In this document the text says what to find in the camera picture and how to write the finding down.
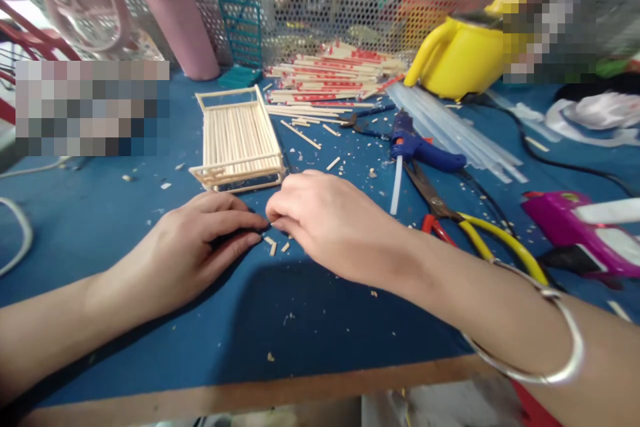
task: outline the wooden table edge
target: wooden table edge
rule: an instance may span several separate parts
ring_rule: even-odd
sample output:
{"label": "wooden table edge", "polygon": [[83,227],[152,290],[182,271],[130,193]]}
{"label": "wooden table edge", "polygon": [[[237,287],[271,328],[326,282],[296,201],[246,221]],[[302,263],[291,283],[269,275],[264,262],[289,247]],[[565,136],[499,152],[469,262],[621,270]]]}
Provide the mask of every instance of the wooden table edge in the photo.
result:
{"label": "wooden table edge", "polygon": [[459,382],[473,376],[492,374],[496,371],[480,357],[466,355],[340,374],[168,390],[44,407],[24,417],[20,425],[142,425],[219,412],[264,410],[272,406],[335,400],[402,387]]}

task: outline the blue work mat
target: blue work mat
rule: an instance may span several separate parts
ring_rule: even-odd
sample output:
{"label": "blue work mat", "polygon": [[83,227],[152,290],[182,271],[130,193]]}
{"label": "blue work mat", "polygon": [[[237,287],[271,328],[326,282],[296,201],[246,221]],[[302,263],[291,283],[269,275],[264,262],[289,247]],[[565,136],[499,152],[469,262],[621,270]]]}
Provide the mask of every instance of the blue work mat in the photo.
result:
{"label": "blue work mat", "polygon": [[[171,82],[171,127],[167,154],[156,157],[95,158],[83,169],[56,169],[0,180],[0,195],[23,207],[35,230],[27,257],[0,278],[0,306],[47,292],[96,274],[123,257],[163,213],[202,191],[187,171],[202,162],[202,113],[196,92],[217,90],[216,82],[195,83],[183,75]],[[555,88],[536,87],[509,92],[526,97],[532,107],[546,109]],[[595,201],[621,198],[621,190],[605,179],[541,165],[528,159],[513,122],[504,114],[482,107],[459,111],[476,128],[525,161],[521,171],[531,181],[501,183],[486,171],[471,169],[515,224],[523,244],[534,255],[550,245],[519,206],[527,190],[576,189]],[[377,115],[372,129],[390,131],[394,111]],[[323,170],[337,157],[331,173],[352,181],[383,209],[389,209],[395,164],[388,143],[343,131],[335,137],[320,125],[301,131],[322,144],[317,150],[285,129],[273,117],[290,171]],[[640,156],[633,147],[603,149],[572,141],[549,145],[547,157],[588,165],[640,182]],[[15,169],[45,165],[55,159],[29,158]],[[185,163],[182,170],[175,166]],[[373,168],[376,177],[369,176]],[[449,205],[465,213],[495,219],[486,201],[452,175],[425,169]],[[135,178],[122,180],[122,175]],[[419,228],[427,212],[424,201],[403,173],[398,219]],[[162,190],[160,185],[171,183]],[[263,214],[276,188],[241,194],[249,207]],[[453,224],[445,229],[462,248],[469,242]],[[18,248],[19,229],[7,212],[0,217],[0,264]],[[286,237],[271,230],[279,242]],[[487,243],[503,260],[509,254],[490,239]],[[564,285],[591,302],[606,307],[617,300],[637,321],[640,289],[625,282],[614,292],[595,281],[560,274]],[[424,362],[470,352],[455,329],[427,312],[386,292],[372,295],[367,286],[352,284],[314,264],[294,242],[286,254],[269,257],[262,243],[231,268],[208,292],[186,308],[151,322],[111,342],[54,375],[24,399],[26,404],[50,406],[224,384],[308,376]],[[267,361],[271,352],[274,362]]]}

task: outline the silver bangle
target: silver bangle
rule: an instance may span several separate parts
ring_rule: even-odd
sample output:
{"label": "silver bangle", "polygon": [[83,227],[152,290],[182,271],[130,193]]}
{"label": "silver bangle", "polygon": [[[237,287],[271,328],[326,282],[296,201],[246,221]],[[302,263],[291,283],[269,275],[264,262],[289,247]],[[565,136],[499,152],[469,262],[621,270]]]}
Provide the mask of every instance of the silver bangle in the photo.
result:
{"label": "silver bangle", "polygon": [[510,270],[515,274],[518,274],[522,278],[527,279],[529,282],[533,284],[535,289],[538,292],[540,292],[540,295],[542,295],[543,299],[553,303],[553,305],[555,305],[558,308],[558,310],[560,310],[560,312],[565,318],[565,321],[567,322],[567,325],[569,326],[569,331],[571,333],[571,340],[573,342],[571,357],[569,358],[569,361],[566,363],[566,365],[562,367],[562,369],[560,369],[558,372],[548,376],[535,375],[535,374],[530,374],[528,372],[524,372],[522,370],[516,369],[510,365],[503,364],[502,362],[499,362],[498,360],[494,359],[489,352],[487,352],[481,346],[479,346],[473,340],[471,340],[471,338],[469,338],[467,334],[463,332],[462,336],[465,338],[465,340],[475,350],[475,352],[480,356],[482,360],[484,360],[486,363],[488,363],[492,367],[496,368],[498,371],[502,372],[507,377],[517,380],[518,382],[522,382],[525,384],[538,384],[538,385],[560,385],[560,384],[567,384],[571,382],[573,379],[577,377],[577,375],[580,373],[580,370],[582,369],[582,365],[585,360],[585,343],[584,343],[584,340],[582,339],[582,334],[580,333],[580,329],[578,328],[578,325],[576,324],[575,319],[573,318],[573,314],[565,306],[565,304],[563,304],[560,301],[561,293],[555,289],[552,289],[540,284],[539,282],[529,277],[528,275],[524,274],[520,270],[514,267],[511,267],[507,264],[504,264],[499,260],[494,260],[491,263],[493,265]]}

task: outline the fingernail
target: fingernail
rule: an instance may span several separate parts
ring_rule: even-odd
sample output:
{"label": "fingernail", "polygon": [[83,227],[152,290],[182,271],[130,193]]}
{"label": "fingernail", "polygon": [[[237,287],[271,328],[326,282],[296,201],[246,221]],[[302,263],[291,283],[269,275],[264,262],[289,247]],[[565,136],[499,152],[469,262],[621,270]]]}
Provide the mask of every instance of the fingernail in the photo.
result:
{"label": "fingernail", "polygon": [[247,242],[249,243],[250,246],[254,246],[256,244],[259,244],[261,240],[262,240],[262,237],[260,235],[258,235],[258,234],[251,234],[247,238]]}

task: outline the workbench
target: workbench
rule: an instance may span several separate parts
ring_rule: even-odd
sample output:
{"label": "workbench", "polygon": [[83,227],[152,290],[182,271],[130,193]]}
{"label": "workbench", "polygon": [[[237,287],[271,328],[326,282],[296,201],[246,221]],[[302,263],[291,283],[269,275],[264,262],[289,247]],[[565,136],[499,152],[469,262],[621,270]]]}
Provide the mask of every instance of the workbench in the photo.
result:
{"label": "workbench", "polygon": [[[544,110],[557,87],[496,88],[512,100]],[[173,75],[170,128],[168,137],[160,139],[165,153],[96,157],[80,170],[55,169],[0,180],[0,195],[22,206],[35,231],[27,257],[0,278],[0,306],[106,270],[165,212],[198,194],[201,186],[187,171],[202,161],[202,112],[194,94],[218,89],[216,82],[195,83],[180,73]],[[390,131],[393,113],[379,114],[371,128]],[[505,185],[486,171],[471,172],[500,203],[534,255],[547,251],[550,244],[520,208],[524,191],[575,189],[594,201],[623,197],[606,179],[528,158],[515,124],[506,115],[485,107],[464,107],[458,113],[525,162],[521,171],[530,179],[526,184]],[[273,125],[289,171],[324,171],[340,156],[331,173],[341,174],[388,211],[395,171],[388,143],[351,131],[335,137],[320,125],[300,127],[322,144],[322,150],[317,150],[287,131],[280,119],[274,117]],[[544,143],[535,133],[530,135]],[[547,146],[551,151],[543,155],[549,158],[588,165],[640,184],[637,148],[604,149],[566,139]],[[27,158],[14,169],[53,160]],[[74,159],[69,165],[77,162]],[[185,167],[176,170],[181,163]],[[377,177],[369,176],[370,168]],[[485,218],[488,205],[478,193],[453,175],[428,167],[425,172],[451,207]],[[134,181],[124,181],[123,175]],[[403,175],[397,218],[419,228],[427,207]],[[165,182],[171,187],[161,189]],[[263,214],[275,190],[240,196]],[[491,214],[490,218],[499,222]],[[453,224],[443,226],[459,246],[472,252]],[[637,225],[629,229],[640,234]],[[6,211],[0,216],[0,232],[3,264],[21,241],[19,228]],[[275,230],[268,235],[279,242],[275,257],[269,257],[268,244],[259,244],[197,301],[46,379],[16,408],[34,408],[28,417],[34,422],[142,424],[452,382],[490,370],[470,354],[456,329],[391,294],[338,278],[314,264],[294,241],[283,254],[280,248],[286,237]],[[502,246],[486,239],[500,258],[511,259]],[[556,272],[555,276],[571,293],[606,309],[607,300],[615,300],[640,321],[638,283],[624,281],[622,291],[613,291],[573,274]],[[274,362],[267,360],[269,352]]]}

